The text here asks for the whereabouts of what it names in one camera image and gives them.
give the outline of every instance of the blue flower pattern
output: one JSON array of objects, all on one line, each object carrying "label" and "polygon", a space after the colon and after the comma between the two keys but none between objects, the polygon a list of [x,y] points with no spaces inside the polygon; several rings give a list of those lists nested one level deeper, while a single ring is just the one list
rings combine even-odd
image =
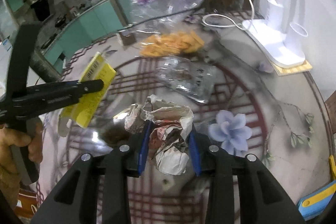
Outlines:
[{"label": "blue flower pattern", "polygon": [[209,126],[209,136],[221,142],[221,148],[231,155],[241,156],[248,150],[247,140],[252,136],[251,128],[246,126],[246,115],[221,110],[216,115],[216,122]]}]

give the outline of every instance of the power cord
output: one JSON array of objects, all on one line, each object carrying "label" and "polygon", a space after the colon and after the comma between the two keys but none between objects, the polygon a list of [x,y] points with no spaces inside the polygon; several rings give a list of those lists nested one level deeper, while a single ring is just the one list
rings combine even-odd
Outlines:
[{"label": "power cord", "polygon": [[183,13],[191,12],[191,11],[200,9],[201,7],[202,7],[202,4],[199,5],[199,6],[196,6],[196,7],[194,7],[194,8],[190,8],[190,9],[187,9],[187,10],[183,10],[183,11],[175,12],[175,13],[172,13],[172,14],[167,14],[167,15],[163,15],[163,16],[158,16],[158,17],[149,18],[149,19],[146,19],[146,20],[141,21],[141,22],[138,22],[138,23],[129,24],[127,27],[122,28],[122,29],[120,29],[120,30],[118,30],[118,31],[127,30],[127,29],[136,27],[136,26],[138,26],[138,25],[144,24],[144,23],[149,22],[149,21],[152,21],[152,20],[161,19],[161,18],[164,18],[164,17],[171,17],[171,16],[175,16],[175,15],[178,15],[178,14],[183,14]]},{"label": "power cord", "polygon": [[[241,25],[241,23],[237,24],[236,22],[233,21],[233,19],[231,19],[230,17],[228,16],[225,16],[225,15],[221,15],[221,14],[209,14],[209,15],[205,15],[202,19],[202,22],[209,26],[209,27],[216,27],[216,28],[231,28],[231,27],[237,27],[239,28],[240,30],[242,31],[246,31],[248,29],[251,28],[252,24],[253,24],[253,19],[255,17],[255,10],[254,10],[254,5],[253,5],[253,2],[252,0],[248,0],[250,2],[250,5],[251,5],[251,10],[252,10],[252,13],[251,13],[251,22],[250,22],[250,26],[246,29],[246,28],[242,28],[240,27],[239,25]],[[212,16],[219,16],[219,17],[224,17],[224,18],[227,18],[228,20],[230,20],[233,24],[232,25],[213,25],[213,24],[209,24],[206,22],[206,19],[209,18],[209,17],[212,17]]]}]

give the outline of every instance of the yellow handle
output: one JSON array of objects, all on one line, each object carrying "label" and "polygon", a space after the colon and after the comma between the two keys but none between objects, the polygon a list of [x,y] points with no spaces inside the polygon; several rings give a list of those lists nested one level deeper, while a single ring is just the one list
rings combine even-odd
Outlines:
[{"label": "yellow handle", "polygon": [[303,207],[308,207],[311,206],[319,201],[321,201],[322,199],[333,195],[336,191],[336,184],[330,186],[329,188],[323,190],[322,192],[312,196],[311,198],[307,198],[305,201],[302,202],[302,206]]},{"label": "yellow handle", "polygon": [[329,163],[330,163],[330,168],[331,168],[331,173],[333,175],[333,179],[336,179],[336,165],[335,165],[335,160],[334,160],[334,156],[331,155],[329,157]]}]

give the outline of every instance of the finger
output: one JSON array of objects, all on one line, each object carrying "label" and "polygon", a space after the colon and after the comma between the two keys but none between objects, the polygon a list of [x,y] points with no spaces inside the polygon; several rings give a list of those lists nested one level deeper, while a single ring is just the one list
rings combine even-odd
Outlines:
[{"label": "finger", "polygon": [[18,147],[24,147],[31,141],[31,137],[15,129],[3,128],[0,130],[0,142],[7,146],[16,145]]},{"label": "finger", "polygon": [[43,132],[43,123],[39,119],[39,121],[36,123],[36,134],[42,135],[42,132]]},{"label": "finger", "polygon": [[42,136],[37,134],[32,142],[28,145],[29,159],[31,161],[41,163],[42,156]]},{"label": "finger", "polygon": [[40,164],[43,160],[43,156],[42,156],[42,153],[37,153],[37,154],[29,154],[28,158],[35,162],[35,163],[38,163]]},{"label": "finger", "polygon": [[0,145],[0,163],[11,173],[17,173],[16,164],[13,161],[11,149],[7,145]]}]

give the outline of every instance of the crumpled wrapper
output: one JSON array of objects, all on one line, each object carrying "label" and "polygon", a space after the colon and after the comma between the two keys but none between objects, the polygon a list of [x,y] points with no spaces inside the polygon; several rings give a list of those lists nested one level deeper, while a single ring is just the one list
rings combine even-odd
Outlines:
[{"label": "crumpled wrapper", "polygon": [[166,174],[181,175],[189,160],[186,139],[193,126],[194,114],[188,106],[147,97],[143,107],[134,107],[125,120],[125,129],[139,132],[144,119],[155,123],[150,136],[148,156],[156,168]]}]

